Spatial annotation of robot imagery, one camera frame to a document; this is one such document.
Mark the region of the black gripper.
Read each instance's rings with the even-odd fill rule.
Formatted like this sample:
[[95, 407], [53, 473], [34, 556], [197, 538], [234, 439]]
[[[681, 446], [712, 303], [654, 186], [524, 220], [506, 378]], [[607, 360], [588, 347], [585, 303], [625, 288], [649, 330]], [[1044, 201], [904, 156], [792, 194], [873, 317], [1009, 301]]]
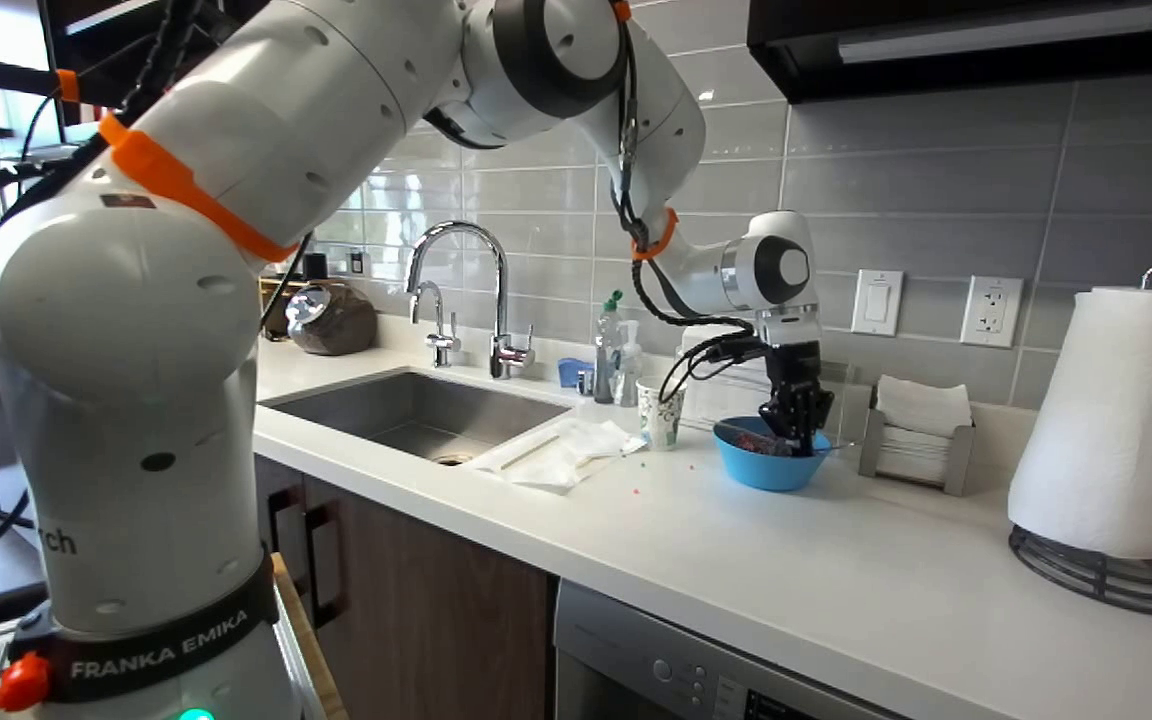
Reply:
[[773, 397], [760, 405], [760, 419], [792, 456], [808, 456], [834, 407], [834, 397], [820, 388], [820, 343], [780, 343], [764, 356], [764, 368]]

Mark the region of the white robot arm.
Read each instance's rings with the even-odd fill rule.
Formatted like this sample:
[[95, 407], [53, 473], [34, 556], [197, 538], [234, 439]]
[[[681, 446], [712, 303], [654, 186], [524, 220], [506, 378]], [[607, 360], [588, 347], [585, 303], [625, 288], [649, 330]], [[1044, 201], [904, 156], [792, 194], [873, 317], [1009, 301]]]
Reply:
[[685, 246], [705, 111], [627, 0], [266, 0], [0, 223], [0, 397], [50, 588], [0, 720], [300, 720], [258, 515], [259, 279], [415, 125], [468, 150], [576, 125], [646, 303], [767, 360], [773, 430], [815, 437], [808, 248], [780, 212]]

